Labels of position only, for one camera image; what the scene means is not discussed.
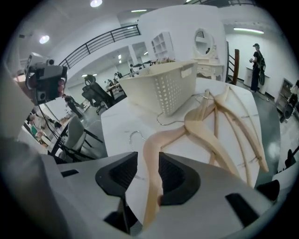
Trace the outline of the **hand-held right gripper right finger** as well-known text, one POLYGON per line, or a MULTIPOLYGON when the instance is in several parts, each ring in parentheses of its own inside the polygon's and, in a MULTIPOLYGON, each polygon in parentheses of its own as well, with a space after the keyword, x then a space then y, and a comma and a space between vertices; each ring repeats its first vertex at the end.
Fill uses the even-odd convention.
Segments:
POLYGON ((221 239, 259 219, 271 202, 238 177, 177 155, 160 153, 164 195, 149 227, 151 239, 221 239))

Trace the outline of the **person's left hand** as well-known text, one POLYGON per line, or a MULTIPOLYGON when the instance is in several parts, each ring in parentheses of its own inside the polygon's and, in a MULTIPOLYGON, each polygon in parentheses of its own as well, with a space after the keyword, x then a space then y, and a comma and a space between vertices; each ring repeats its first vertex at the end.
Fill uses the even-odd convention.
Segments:
POLYGON ((59 97, 62 97, 64 95, 64 89, 65 89, 65 80, 60 79, 58 81, 58 87, 57 87, 57 92, 59 97))

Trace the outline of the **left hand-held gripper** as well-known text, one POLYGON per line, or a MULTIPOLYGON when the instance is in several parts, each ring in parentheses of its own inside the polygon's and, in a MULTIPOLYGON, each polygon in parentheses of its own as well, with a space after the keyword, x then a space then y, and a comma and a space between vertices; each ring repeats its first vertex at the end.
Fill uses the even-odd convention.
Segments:
POLYGON ((25 85, 32 95, 35 105, 44 104, 59 98, 58 81, 67 82, 66 66, 55 65, 53 59, 32 52, 25 65, 25 85))

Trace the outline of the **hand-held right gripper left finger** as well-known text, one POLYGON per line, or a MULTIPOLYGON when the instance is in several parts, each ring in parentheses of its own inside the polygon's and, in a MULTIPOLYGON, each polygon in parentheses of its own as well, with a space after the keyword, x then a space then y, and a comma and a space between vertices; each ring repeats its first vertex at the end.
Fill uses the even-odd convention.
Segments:
POLYGON ((89 212, 111 226, 130 233, 137 219, 126 203, 125 193, 137 173, 137 152, 96 160, 47 165, 89 212))

